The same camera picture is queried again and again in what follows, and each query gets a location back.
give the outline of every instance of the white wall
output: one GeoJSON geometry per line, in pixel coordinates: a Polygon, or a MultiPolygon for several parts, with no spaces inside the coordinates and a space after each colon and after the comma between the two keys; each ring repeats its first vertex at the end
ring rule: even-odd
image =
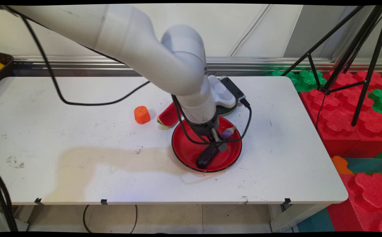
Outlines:
{"type": "MultiPolygon", "coordinates": [[[[293,34],[287,44],[285,57],[301,57],[332,28],[343,20],[356,6],[321,6],[304,5],[293,34]]],[[[346,35],[350,25],[349,20],[340,29],[323,42],[314,52],[312,57],[332,58],[338,43],[346,35]]]]}
{"type": "MultiPolygon", "coordinates": [[[[203,38],[206,56],[229,56],[243,35],[255,23],[267,4],[150,3],[133,4],[152,19],[161,39],[167,28],[187,24],[203,38]]],[[[302,5],[273,4],[242,42],[234,56],[282,57],[302,5]]],[[[47,55],[96,56],[94,52],[35,23],[32,27],[47,55]]],[[[0,52],[11,55],[39,55],[20,18],[0,10],[0,52]]]]}

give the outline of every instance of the orange block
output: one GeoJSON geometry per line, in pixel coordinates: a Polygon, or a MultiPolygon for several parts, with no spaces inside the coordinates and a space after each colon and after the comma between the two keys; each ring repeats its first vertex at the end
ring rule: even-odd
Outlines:
{"type": "Polygon", "coordinates": [[[340,156],[334,156],[331,158],[338,174],[353,174],[353,172],[347,168],[347,161],[340,156]]]}
{"type": "Polygon", "coordinates": [[[134,118],[139,124],[145,124],[150,121],[149,111],[145,106],[138,106],[134,109],[134,118]]]}

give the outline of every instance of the black cable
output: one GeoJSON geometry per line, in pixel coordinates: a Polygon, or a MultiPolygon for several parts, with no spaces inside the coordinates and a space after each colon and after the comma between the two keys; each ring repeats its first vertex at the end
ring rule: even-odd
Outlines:
{"type": "Polygon", "coordinates": [[[86,206],[86,208],[84,209],[84,212],[83,212],[83,225],[86,228],[87,232],[92,233],[92,231],[90,231],[89,228],[87,228],[86,220],[84,220],[84,216],[86,215],[87,208],[89,208],[89,205],[86,206]]]}
{"type": "MultiPolygon", "coordinates": [[[[250,104],[248,103],[248,101],[244,98],[244,99],[241,99],[241,102],[242,104],[244,104],[245,107],[247,107],[247,109],[250,111],[250,115],[248,116],[248,122],[247,122],[247,125],[245,127],[245,130],[244,132],[242,133],[242,136],[239,138],[239,139],[234,139],[234,140],[227,140],[227,141],[220,141],[220,142],[197,142],[197,141],[194,141],[192,138],[190,138],[188,136],[188,133],[186,132],[185,130],[185,126],[184,124],[182,123],[182,119],[181,119],[181,116],[179,115],[179,111],[178,111],[178,108],[180,108],[180,105],[179,105],[179,102],[178,102],[178,99],[176,98],[176,96],[174,95],[171,95],[172,96],[172,99],[173,99],[173,102],[174,102],[174,105],[175,105],[175,110],[176,110],[176,115],[178,116],[179,118],[179,123],[181,124],[181,127],[182,127],[182,130],[184,131],[184,134],[185,136],[188,138],[188,140],[190,142],[192,142],[193,144],[199,144],[199,145],[218,145],[218,144],[225,144],[225,143],[234,143],[234,142],[238,142],[238,141],[241,141],[245,134],[247,133],[247,130],[248,130],[248,127],[250,126],[250,122],[251,122],[251,116],[252,116],[252,109],[251,109],[251,106],[250,104]]],[[[191,129],[195,132],[195,130],[192,128],[191,124],[190,124],[190,121],[188,120],[188,118],[186,117],[186,115],[184,113],[182,113],[182,115],[184,116],[184,120],[188,123],[188,125],[191,127],[191,129]]]]}
{"type": "Polygon", "coordinates": [[[132,228],[130,234],[132,234],[132,232],[135,229],[135,226],[137,225],[137,217],[138,217],[138,214],[137,214],[137,205],[134,205],[134,206],[135,206],[135,223],[134,223],[134,227],[132,228]]]}
{"type": "MultiPolygon", "coordinates": [[[[137,214],[137,205],[134,205],[134,206],[135,206],[135,223],[134,223],[134,227],[132,228],[130,234],[132,234],[132,232],[135,229],[135,226],[137,225],[137,217],[138,217],[138,214],[137,214]]],[[[87,210],[88,207],[89,207],[89,205],[86,206],[86,208],[84,209],[84,212],[83,212],[83,225],[86,228],[87,232],[92,233],[92,231],[90,231],[89,228],[87,227],[86,220],[84,219],[84,217],[86,216],[86,210],[87,210]]]]}
{"type": "Polygon", "coordinates": [[[8,194],[6,185],[4,184],[3,179],[1,177],[0,177],[0,206],[3,210],[9,230],[18,231],[17,225],[14,220],[14,216],[12,214],[11,199],[8,194]]]}
{"type": "Polygon", "coordinates": [[[45,64],[46,66],[48,67],[48,71],[49,71],[49,74],[51,75],[51,78],[52,78],[52,82],[54,83],[54,86],[55,86],[55,89],[57,90],[57,93],[58,93],[58,96],[60,97],[60,99],[62,100],[62,102],[68,104],[68,105],[82,105],[82,106],[101,106],[101,105],[111,105],[111,104],[115,104],[115,103],[118,103],[120,101],[122,101],[123,99],[126,99],[127,97],[129,97],[132,93],[136,92],[137,90],[139,90],[141,87],[144,87],[145,85],[147,85],[148,83],[150,83],[150,81],[147,81],[146,83],[142,84],[141,86],[135,88],[132,92],[128,93],[127,95],[125,95],[124,97],[122,97],[121,99],[117,99],[117,100],[114,100],[114,101],[111,101],[111,102],[105,102],[105,103],[78,103],[78,102],[70,102],[70,101],[67,101],[63,96],[62,96],[62,93],[59,89],[59,86],[58,86],[58,82],[55,78],[55,75],[54,75],[54,72],[51,68],[51,65],[49,64],[48,62],[48,58],[46,57],[45,55],[45,52],[43,51],[43,48],[41,46],[41,44],[39,43],[39,40],[38,38],[36,37],[36,34],[35,32],[33,31],[32,27],[30,26],[29,22],[27,21],[27,19],[24,17],[24,15],[20,15],[21,19],[23,20],[24,24],[26,24],[27,26],[27,29],[29,30],[30,34],[32,35],[35,43],[36,43],[36,46],[38,47],[44,61],[45,61],[45,64]]]}
{"type": "Polygon", "coordinates": [[[320,117],[320,112],[321,112],[322,106],[324,105],[325,96],[327,95],[327,92],[328,92],[328,90],[324,93],[324,99],[323,99],[323,102],[321,103],[320,110],[318,111],[318,114],[317,114],[317,124],[315,125],[315,129],[318,129],[318,119],[320,117]]]}
{"type": "MultiPolygon", "coordinates": [[[[176,98],[176,96],[174,96],[174,95],[171,95],[172,96],[172,100],[174,101],[173,102],[173,105],[175,106],[175,109],[176,110],[178,110],[178,108],[179,108],[179,110],[181,111],[181,114],[184,114],[184,111],[182,110],[182,107],[181,106],[179,106],[179,101],[178,101],[178,99],[176,98]]],[[[195,131],[195,129],[192,127],[192,126],[190,126],[190,128],[193,130],[193,132],[202,140],[202,141],[204,141],[204,142],[208,142],[208,141],[206,141],[206,139],[204,139],[200,134],[198,134],[197,133],[197,131],[195,131]]]]}

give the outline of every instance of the toy watermelon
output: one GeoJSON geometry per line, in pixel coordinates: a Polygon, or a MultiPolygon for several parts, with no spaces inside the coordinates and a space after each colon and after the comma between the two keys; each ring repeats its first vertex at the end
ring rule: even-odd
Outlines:
{"type": "Polygon", "coordinates": [[[173,102],[157,117],[157,122],[168,127],[172,127],[179,122],[173,102]]]}

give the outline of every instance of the black object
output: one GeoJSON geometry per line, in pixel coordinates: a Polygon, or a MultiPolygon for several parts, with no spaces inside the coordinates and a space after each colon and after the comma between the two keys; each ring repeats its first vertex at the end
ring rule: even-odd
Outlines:
{"type": "Polygon", "coordinates": [[[290,198],[285,198],[285,199],[284,199],[284,202],[283,202],[283,205],[284,205],[284,204],[289,204],[289,203],[290,203],[290,198]]]}
{"type": "Polygon", "coordinates": [[[35,200],[35,203],[38,204],[38,205],[44,205],[43,203],[41,203],[40,201],[42,201],[42,198],[36,198],[35,200]]]}
{"type": "Polygon", "coordinates": [[[0,80],[6,77],[12,76],[13,62],[14,62],[13,56],[9,54],[0,53],[0,63],[4,65],[4,67],[0,70],[0,80]]]}
{"type": "Polygon", "coordinates": [[[213,118],[211,120],[208,120],[206,123],[197,124],[191,121],[187,122],[195,133],[200,134],[202,136],[207,136],[208,138],[213,138],[211,132],[212,127],[214,127],[215,129],[219,127],[219,117],[216,113],[214,114],[213,118]]]}
{"type": "Polygon", "coordinates": [[[238,142],[238,141],[241,141],[242,138],[244,138],[245,134],[247,133],[247,130],[248,130],[248,127],[250,126],[250,122],[251,122],[251,116],[252,116],[252,109],[251,109],[251,106],[250,104],[248,103],[248,101],[243,98],[241,99],[241,103],[247,107],[247,109],[250,111],[250,114],[248,116],[248,122],[247,122],[247,125],[245,127],[245,130],[244,130],[244,133],[242,134],[242,136],[239,138],[239,139],[234,139],[234,140],[228,140],[228,141],[219,141],[219,142],[207,142],[200,134],[198,134],[194,128],[192,126],[191,129],[194,131],[194,133],[204,142],[197,142],[197,141],[194,141],[193,139],[191,139],[187,133],[187,131],[185,130],[185,127],[184,127],[184,124],[182,123],[182,119],[181,119],[181,115],[179,115],[179,111],[181,111],[182,115],[184,116],[184,120],[187,122],[187,123],[190,123],[190,121],[188,120],[188,118],[186,117],[186,115],[184,114],[184,112],[182,111],[182,108],[181,106],[179,105],[179,102],[178,102],[178,99],[176,98],[176,96],[174,96],[173,94],[171,95],[172,96],[172,100],[173,100],[173,104],[175,106],[175,111],[176,111],[176,115],[178,116],[178,119],[179,119],[179,124],[181,125],[182,127],[182,130],[184,131],[184,134],[185,136],[188,138],[188,140],[190,142],[192,142],[193,144],[199,144],[199,145],[217,145],[217,144],[225,144],[225,143],[234,143],[234,142],[238,142]]]}
{"type": "Polygon", "coordinates": [[[206,147],[197,158],[197,167],[202,170],[205,169],[218,153],[219,150],[215,145],[206,147]]]}
{"type": "Polygon", "coordinates": [[[229,77],[222,78],[220,82],[235,96],[237,102],[245,98],[244,93],[242,93],[229,77]]]}
{"type": "Polygon", "coordinates": [[[289,69],[287,69],[285,72],[283,72],[281,75],[285,76],[287,75],[292,69],[294,69],[302,60],[304,60],[306,57],[308,57],[309,62],[311,64],[312,72],[314,73],[314,77],[317,83],[317,89],[320,91],[324,91],[324,99],[322,104],[324,103],[325,96],[327,94],[330,94],[332,92],[336,92],[339,90],[344,90],[350,87],[358,86],[363,84],[362,92],[359,97],[358,105],[356,106],[355,113],[353,114],[352,119],[352,126],[356,126],[356,122],[358,120],[359,114],[361,112],[362,104],[364,102],[369,83],[371,81],[372,73],[374,72],[376,61],[378,59],[379,52],[381,51],[382,47],[382,28],[381,32],[379,34],[378,41],[376,42],[376,47],[374,50],[374,54],[371,59],[370,67],[368,69],[367,76],[365,78],[365,81],[357,82],[351,85],[347,85],[344,87],[340,87],[334,90],[330,90],[333,86],[334,82],[336,81],[338,75],[340,72],[344,70],[344,72],[347,72],[348,68],[352,64],[353,60],[355,59],[356,55],[358,54],[360,48],[362,47],[363,43],[366,41],[368,36],[371,34],[371,32],[374,30],[375,26],[378,24],[379,20],[382,19],[382,16],[379,17],[382,13],[382,5],[377,5],[374,7],[364,24],[362,25],[361,29],[356,34],[355,38],[352,40],[348,48],[346,49],[346,52],[343,54],[341,60],[338,62],[337,66],[335,67],[332,75],[328,79],[327,83],[324,85],[324,87],[321,87],[319,83],[318,76],[316,75],[316,70],[314,63],[312,61],[311,53],[320,46],[323,42],[325,42],[326,39],[328,39],[333,33],[335,33],[343,24],[345,24],[350,18],[352,18],[356,13],[358,13],[364,6],[358,6],[356,9],[354,9],[349,15],[347,15],[341,22],[339,22],[330,32],[328,32],[322,39],[319,40],[313,47],[311,47],[301,58],[299,58],[289,69]]]}
{"type": "MultiPolygon", "coordinates": [[[[171,146],[173,147],[173,136],[172,136],[170,142],[171,142],[171,146]]],[[[238,160],[239,156],[241,155],[241,152],[242,152],[242,146],[241,146],[241,149],[239,150],[238,157],[237,157],[237,158],[236,158],[230,165],[226,166],[225,168],[222,168],[222,169],[219,169],[219,170],[216,170],[216,171],[202,171],[202,170],[198,170],[198,169],[195,169],[195,168],[193,168],[193,167],[187,165],[187,163],[185,163],[184,161],[182,161],[181,158],[179,158],[179,155],[176,154],[175,150],[173,149],[173,153],[175,154],[176,158],[178,158],[178,160],[179,160],[183,165],[185,165],[186,167],[188,167],[188,168],[190,168],[190,169],[192,169],[192,170],[195,170],[195,171],[198,171],[198,172],[204,172],[204,173],[214,173],[214,172],[223,171],[223,170],[229,168],[230,166],[232,166],[232,165],[238,160]]]]}

